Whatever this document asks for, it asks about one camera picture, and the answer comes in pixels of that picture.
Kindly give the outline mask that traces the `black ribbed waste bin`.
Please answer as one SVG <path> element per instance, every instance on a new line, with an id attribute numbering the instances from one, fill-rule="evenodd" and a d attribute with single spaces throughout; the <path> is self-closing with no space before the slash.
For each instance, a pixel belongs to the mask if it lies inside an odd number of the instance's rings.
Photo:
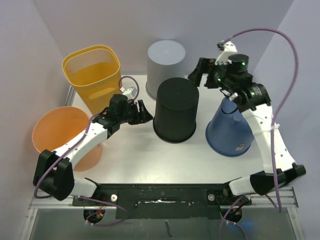
<path id="1" fill-rule="evenodd" d="M 199 90 L 182 77 L 173 77 L 160 84 L 156 95 L 153 129 L 168 143 L 182 143 L 195 132 Z"/>

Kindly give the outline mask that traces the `grey plastic bucket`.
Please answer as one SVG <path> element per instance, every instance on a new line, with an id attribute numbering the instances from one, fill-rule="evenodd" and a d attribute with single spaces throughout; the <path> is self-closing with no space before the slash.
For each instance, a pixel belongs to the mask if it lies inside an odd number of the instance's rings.
<path id="1" fill-rule="evenodd" d="M 185 75 L 184 59 L 186 50 L 174 40 L 158 40 L 147 50 L 147 74 L 145 90 L 155 100 L 162 82 Z"/>

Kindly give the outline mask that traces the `blue plastic bucket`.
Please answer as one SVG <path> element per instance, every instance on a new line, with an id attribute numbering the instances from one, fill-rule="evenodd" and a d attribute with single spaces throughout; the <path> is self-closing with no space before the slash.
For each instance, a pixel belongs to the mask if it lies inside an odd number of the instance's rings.
<path id="1" fill-rule="evenodd" d="M 208 145 L 225 157 L 238 157 L 247 152 L 254 141 L 252 130 L 237 105 L 223 98 L 205 130 Z"/>

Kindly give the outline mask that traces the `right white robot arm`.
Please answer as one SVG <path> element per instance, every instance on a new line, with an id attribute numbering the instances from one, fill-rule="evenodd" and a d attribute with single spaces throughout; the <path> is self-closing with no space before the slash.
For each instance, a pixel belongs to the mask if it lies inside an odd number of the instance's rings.
<path id="1" fill-rule="evenodd" d="M 228 183 L 222 197 L 230 205 L 239 201 L 241 195 L 263 196 L 306 174 L 305 166 L 297 164 L 290 155 L 279 126 L 273 122 L 273 109 L 267 89 L 253 81 L 253 75 L 248 72 L 248 62 L 249 57 L 245 54 L 230 55 L 226 64 L 220 64 L 214 58 L 201 57 L 187 77 L 198 87 L 202 76 L 206 74 L 206 88 L 227 91 L 226 96 L 236 104 L 257 142 L 263 170 Z"/>

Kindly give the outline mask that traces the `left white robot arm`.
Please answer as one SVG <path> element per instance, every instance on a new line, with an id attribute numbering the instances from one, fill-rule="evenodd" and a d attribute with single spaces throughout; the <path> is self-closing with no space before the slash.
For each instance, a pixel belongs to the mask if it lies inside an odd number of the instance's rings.
<path id="1" fill-rule="evenodd" d="M 89 119 L 81 133 L 58 148 L 45 149 L 39 154 L 33 177 L 34 197 L 39 198 L 38 190 L 42 190 L 47 197 L 59 201 L 73 196 L 83 197 L 92 206 L 99 204 L 102 193 L 98 184 L 86 178 L 75 178 L 75 166 L 122 124 L 139 125 L 152 119 L 142 100 L 134 101 L 123 94 L 115 94 L 106 108 Z"/>

